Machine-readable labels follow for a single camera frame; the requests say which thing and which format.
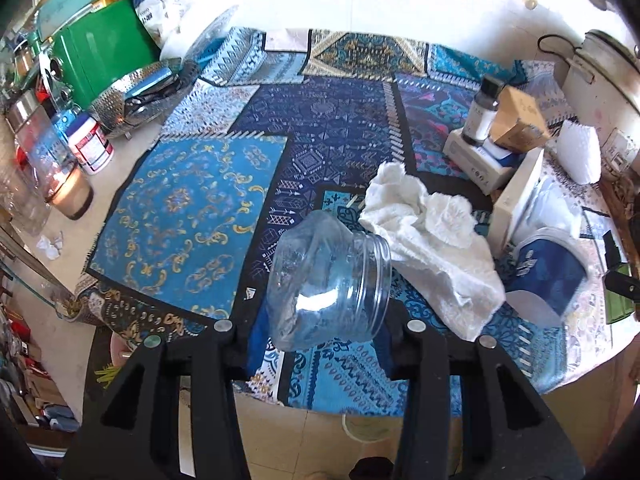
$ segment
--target black bottle cap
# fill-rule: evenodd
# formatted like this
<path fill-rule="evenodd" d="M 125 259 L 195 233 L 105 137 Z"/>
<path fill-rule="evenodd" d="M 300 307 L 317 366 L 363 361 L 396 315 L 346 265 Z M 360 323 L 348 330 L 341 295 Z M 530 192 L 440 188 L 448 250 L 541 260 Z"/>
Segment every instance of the black bottle cap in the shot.
<path fill-rule="evenodd" d="M 504 83 L 495 77 L 486 75 L 482 78 L 482 84 L 480 85 L 480 91 L 483 94 L 487 94 L 493 99 L 497 99 L 500 92 L 504 88 Z"/>

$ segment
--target green container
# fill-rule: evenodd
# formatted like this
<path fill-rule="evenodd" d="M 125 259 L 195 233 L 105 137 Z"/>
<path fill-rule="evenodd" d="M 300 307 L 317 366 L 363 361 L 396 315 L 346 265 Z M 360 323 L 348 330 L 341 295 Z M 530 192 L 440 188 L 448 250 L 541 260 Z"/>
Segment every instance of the green container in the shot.
<path fill-rule="evenodd" d="M 160 50 L 140 23 L 131 0 L 83 16 L 54 35 L 52 60 L 83 110 L 118 79 L 158 61 Z"/>

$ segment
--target blue lid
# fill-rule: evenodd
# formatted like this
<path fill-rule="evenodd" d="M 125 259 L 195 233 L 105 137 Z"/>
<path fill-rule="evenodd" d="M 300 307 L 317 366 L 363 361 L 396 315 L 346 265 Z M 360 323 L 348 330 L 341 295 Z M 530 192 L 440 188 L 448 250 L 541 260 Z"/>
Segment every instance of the blue lid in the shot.
<path fill-rule="evenodd" d="M 69 127 L 66 129 L 66 136 L 67 137 L 71 137 L 74 133 L 76 133 L 76 131 L 78 131 L 82 125 L 87 122 L 89 119 L 91 119 L 91 115 L 89 115 L 89 112 L 80 112 L 78 114 L 78 117 L 76 117 L 76 119 L 69 125 Z"/>

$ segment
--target black wire handle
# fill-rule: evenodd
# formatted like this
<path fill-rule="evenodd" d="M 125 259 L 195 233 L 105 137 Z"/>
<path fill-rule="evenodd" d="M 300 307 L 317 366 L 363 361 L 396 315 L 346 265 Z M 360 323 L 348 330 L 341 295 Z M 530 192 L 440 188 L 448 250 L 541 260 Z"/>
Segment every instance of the black wire handle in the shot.
<path fill-rule="evenodd" d="M 562 59 L 562 61 L 564 61 L 565 63 L 567 63 L 567 65 L 571 66 L 571 63 L 569 62 L 569 60 L 563 56 L 562 54 L 560 54 L 559 52 L 555 52 L 554 50 L 545 50 L 544 48 L 542 48 L 540 46 L 540 43 L 542 43 L 543 40 L 548 40 L 548 38 L 558 38 L 559 40 L 563 40 L 566 41 L 568 44 L 571 45 L 571 49 L 573 51 L 573 53 L 575 54 L 575 51 L 578 49 L 572 42 L 571 40 L 568 40 L 567 38 L 565 38 L 564 36 L 560 36 L 560 34 L 545 34 L 544 36 L 540 36 L 538 38 L 538 50 L 540 52 L 544 52 L 545 54 L 551 54 L 552 56 L 556 56 L 559 57 L 560 59 Z"/>

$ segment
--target tablecloth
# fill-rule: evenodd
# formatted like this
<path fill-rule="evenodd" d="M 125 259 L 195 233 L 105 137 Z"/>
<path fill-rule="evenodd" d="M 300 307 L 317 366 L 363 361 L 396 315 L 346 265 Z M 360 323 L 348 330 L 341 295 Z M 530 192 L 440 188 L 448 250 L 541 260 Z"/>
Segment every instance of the tablecloth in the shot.
<path fill-rule="evenodd" d="M 311 210 L 360 229 L 358 209 L 347 205 L 362 200 L 380 163 L 391 160 L 430 192 L 466 196 L 486 234 L 491 200 L 442 153 L 485 74 L 534 95 L 554 133 L 574 117 L 552 63 L 504 68 L 404 38 L 232 29 L 114 197 L 78 301 L 136 343 L 152 333 L 168 341 L 193 336 L 215 319 L 233 319 L 263 295 L 280 235 Z M 613 224 L 598 187 L 573 183 L 552 145 L 543 171 L 583 210 L 580 244 L 594 277 L 566 326 L 542 330 L 505 304 L 484 332 L 547 392 L 611 356 L 601 276 L 602 235 Z M 507 281 L 513 261 L 505 257 L 497 269 Z M 396 272 L 392 295 L 412 316 L 448 330 Z M 267 343 L 256 367 L 236 387 L 261 400 L 331 413 L 404 409 L 406 383 L 386 378 L 372 343 L 336 339 L 292 353 Z M 459 414 L 460 384 L 451 381 Z"/>

